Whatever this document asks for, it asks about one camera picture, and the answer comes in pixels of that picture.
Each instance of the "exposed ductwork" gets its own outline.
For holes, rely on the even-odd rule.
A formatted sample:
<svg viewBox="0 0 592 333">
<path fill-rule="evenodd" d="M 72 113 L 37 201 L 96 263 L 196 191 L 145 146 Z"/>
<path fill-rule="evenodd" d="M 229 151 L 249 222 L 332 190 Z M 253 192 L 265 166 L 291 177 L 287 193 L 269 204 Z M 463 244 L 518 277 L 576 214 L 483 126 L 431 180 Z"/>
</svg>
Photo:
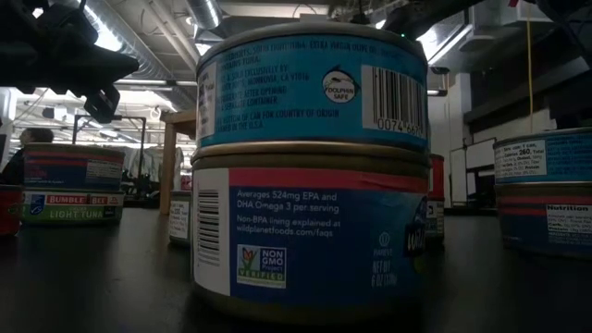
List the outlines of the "exposed ductwork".
<svg viewBox="0 0 592 333">
<path fill-rule="evenodd" d="M 200 29 L 211 30 L 222 22 L 222 9 L 216 0 L 186 0 L 193 22 Z"/>
<path fill-rule="evenodd" d="M 124 43 L 122 54 L 135 57 L 140 63 L 138 71 L 129 78 L 144 80 L 173 80 L 171 72 L 160 62 L 136 32 L 105 0 L 88 0 L 86 6 Z M 157 92 L 168 99 L 178 111 L 195 110 L 195 99 L 187 88 L 175 87 L 171 92 Z"/>
</svg>

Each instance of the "table surface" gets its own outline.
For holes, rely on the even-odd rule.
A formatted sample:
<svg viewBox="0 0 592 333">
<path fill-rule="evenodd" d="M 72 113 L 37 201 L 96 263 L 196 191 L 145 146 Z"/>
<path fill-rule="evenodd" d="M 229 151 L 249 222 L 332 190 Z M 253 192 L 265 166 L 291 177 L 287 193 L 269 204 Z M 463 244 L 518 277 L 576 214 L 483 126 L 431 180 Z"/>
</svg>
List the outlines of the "table surface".
<svg viewBox="0 0 592 333">
<path fill-rule="evenodd" d="M 446 234 L 427 257 L 423 310 L 388 318 L 389 331 L 592 331 L 592 262 L 503 250 L 495 217 L 447 216 Z M 157 211 L 126 209 L 115 227 L 23 229 L 0 239 L 0 331 L 285 330 L 211 310 L 190 280 L 190 252 L 168 244 Z"/>
</svg>

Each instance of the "tuna can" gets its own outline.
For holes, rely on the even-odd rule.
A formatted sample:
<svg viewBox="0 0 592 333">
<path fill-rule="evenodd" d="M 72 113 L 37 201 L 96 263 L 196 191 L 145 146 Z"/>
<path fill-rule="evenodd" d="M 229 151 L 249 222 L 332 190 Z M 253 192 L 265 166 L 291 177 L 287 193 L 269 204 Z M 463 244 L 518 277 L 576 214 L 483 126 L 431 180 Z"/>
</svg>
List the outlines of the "tuna can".
<svg viewBox="0 0 592 333">
<path fill-rule="evenodd" d="M 444 241 L 444 156 L 431 154 L 432 168 L 427 194 L 426 245 L 441 245 Z"/>
<path fill-rule="evenodd" d="M 424 152 L 426 71 L 418 43 L 357 24 L 241 33 L 197 68 L 198 146 L 311 140 Z"/>
<path fill-rule="evenodd" d="M 25 146 L 25 187 L 119 191 L 125 153 L 72 144 Z"/>
<path fill-rule="evenodd" d="M 0 185 L 0 237 L 19 232 L 19 212 L 22 202 L 20 186 Z"/>
<path fill-rule="evenodd" d="M 22 222 L 42 226 L 118 223 L 123 198 L 122 191 L 25 189 Z"/>
<path fill-rule="evenodd" d="M 498 184 L 592 181 L 592 128 L 511 138 L 494 149 Z"/>
<path fill-rule="evenodd" d="M 190 246 L 191 191 L 171 192 L 168 237 L 172 243 Z"/>
<path fill-rule="evenodd" d="M 496 185 L 505 246 L 592 258 L 592 183 Z"/>
<path fill-rule="evenodd" d="M 202 149 L 192 162 L 194 287 L 215 308 L 337 324 L 419 303 L 426 155 L 248 142 Z"/>
</svg>

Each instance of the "non-gmo project verified logo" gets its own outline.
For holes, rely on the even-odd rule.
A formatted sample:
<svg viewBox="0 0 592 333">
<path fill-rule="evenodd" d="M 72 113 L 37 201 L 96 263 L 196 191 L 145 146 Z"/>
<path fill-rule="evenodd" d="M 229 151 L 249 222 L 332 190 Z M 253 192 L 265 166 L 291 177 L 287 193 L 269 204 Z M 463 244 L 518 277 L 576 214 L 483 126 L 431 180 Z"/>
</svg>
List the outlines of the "non-gmo project verified logo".
<svg viewBox="0 0 592 333">
<path fill-rule="evenodd" d="M 286 288 L 285 248 L 239 245 L 237 250 L 237 283 Z"/>
</svg>

